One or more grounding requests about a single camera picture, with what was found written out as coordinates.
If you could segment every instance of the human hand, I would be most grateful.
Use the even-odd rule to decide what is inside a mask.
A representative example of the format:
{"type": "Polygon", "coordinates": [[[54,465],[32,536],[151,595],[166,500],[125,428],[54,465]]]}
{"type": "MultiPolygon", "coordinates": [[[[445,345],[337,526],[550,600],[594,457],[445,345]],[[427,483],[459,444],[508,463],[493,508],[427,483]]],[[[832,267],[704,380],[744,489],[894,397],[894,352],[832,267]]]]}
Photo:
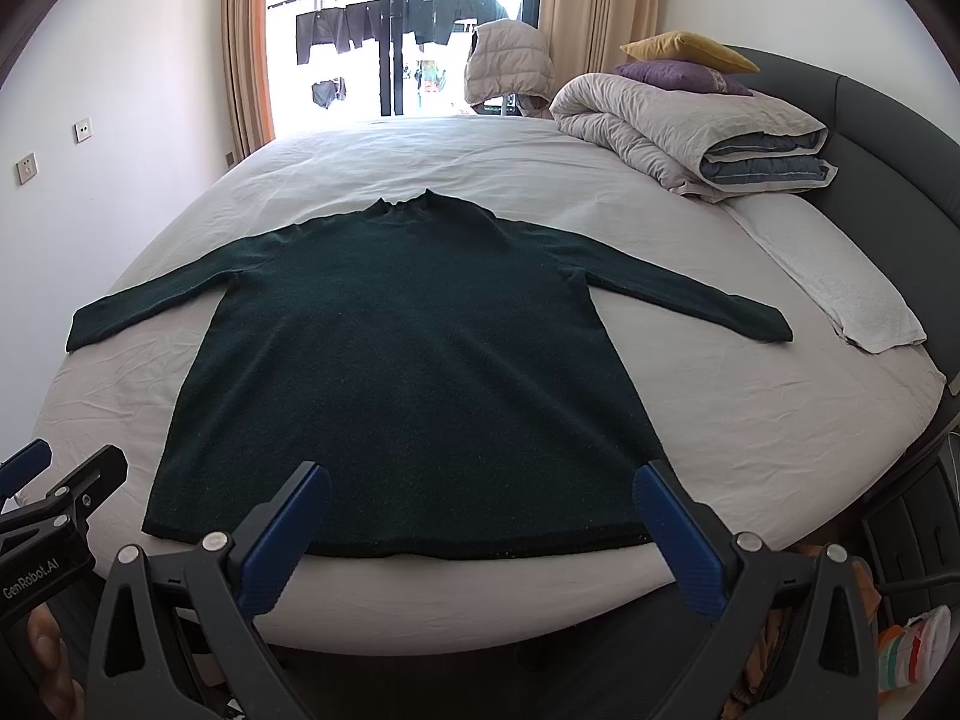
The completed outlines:
{"type": "Polygon", "coordinates": [[[40,701],[56,720],[83,720],[83,688],[71,679],[66,644],[46,604],[39,605],[27,618],[27,639],[43,668],[40,701]]]}

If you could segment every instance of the headboard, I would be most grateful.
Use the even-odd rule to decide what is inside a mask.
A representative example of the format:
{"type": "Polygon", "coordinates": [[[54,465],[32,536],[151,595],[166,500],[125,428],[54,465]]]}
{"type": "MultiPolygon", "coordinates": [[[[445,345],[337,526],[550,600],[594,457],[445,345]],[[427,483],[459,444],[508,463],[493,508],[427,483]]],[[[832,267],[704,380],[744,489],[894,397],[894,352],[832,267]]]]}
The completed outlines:
{"type": "Polygon", "coordinates": [[[803,196],[870,257],[923,324],[926,350],[952,385],[934,439],[960,413],[960,145],[858,81],[774,53],[736,50],[760,67],[737,80],[829,128],[823,156],[840,170],[826,189],[803,196]]]}

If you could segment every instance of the mattress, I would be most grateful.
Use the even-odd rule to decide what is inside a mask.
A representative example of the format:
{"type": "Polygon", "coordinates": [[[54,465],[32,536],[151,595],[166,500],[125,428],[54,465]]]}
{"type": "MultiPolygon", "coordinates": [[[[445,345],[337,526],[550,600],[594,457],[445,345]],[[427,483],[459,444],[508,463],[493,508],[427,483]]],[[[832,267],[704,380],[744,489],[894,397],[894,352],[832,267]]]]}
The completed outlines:
{"type": "MultiPolygon", "coordinates": [[[[383,119],[271,143],[160,233],[114,290],[243,236],[425,188],[589,235],[784,313],[795,341],[764,344],[592,290],[680,480],[731,531],[756,531],[775,548],[802,538],[867,490],[936,410],[944,378],[922,347],[870,355],[849,346],[722,208],[671,194],[538,119],[383,119]]],[[[22,497],[39,498],[100,446],[121,447],[127,483],[90,519],[101,573],[130,542],[148,553],[184,549],[140,524],[176,395],[221,296],[76,351],[51,385],[35,435],[50,442],[54,463],[22,497]]],[[[654,544],[463,562],[307,556],[256,624],[290,647],[452,652],[557,630],[670,580],[654,544]]]]}

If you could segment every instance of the folded comforter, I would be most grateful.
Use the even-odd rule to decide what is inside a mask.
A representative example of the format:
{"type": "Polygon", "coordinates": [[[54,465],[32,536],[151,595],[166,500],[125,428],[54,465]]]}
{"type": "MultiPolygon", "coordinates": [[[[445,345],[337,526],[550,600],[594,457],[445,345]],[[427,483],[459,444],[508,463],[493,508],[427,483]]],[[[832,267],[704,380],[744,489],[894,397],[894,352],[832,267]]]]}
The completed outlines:
{"type": "Polygon", "coordinates": [[[784,100],[755,92],[702,95],[589,73],[550,106],[561,132],[615,152],[678,194],[710,202],[757,191],[827,186],[837,168],[815,156],[827,129],[784,100]]]}

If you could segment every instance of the wall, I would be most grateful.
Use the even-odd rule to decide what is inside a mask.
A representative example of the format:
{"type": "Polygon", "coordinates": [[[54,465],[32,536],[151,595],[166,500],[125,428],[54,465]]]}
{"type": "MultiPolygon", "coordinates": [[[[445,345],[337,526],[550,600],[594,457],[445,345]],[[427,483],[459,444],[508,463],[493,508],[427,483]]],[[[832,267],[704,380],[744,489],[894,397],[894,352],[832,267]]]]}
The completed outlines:
{"type": "Polygon", "coordinates": [[[0,458],[73,312],[226,169],[220,0],[59,0],[0,89],[0,458]],[[92,119],[74,143],[72,124],[92,119]],[[37,155],[18,186],[16,161],[37,155]]]}
{"type": "Polygon", "coordinates": [[[960,141],[960,84],[905,0],[661,0],[659,20],[851,76],[960,141]]]}

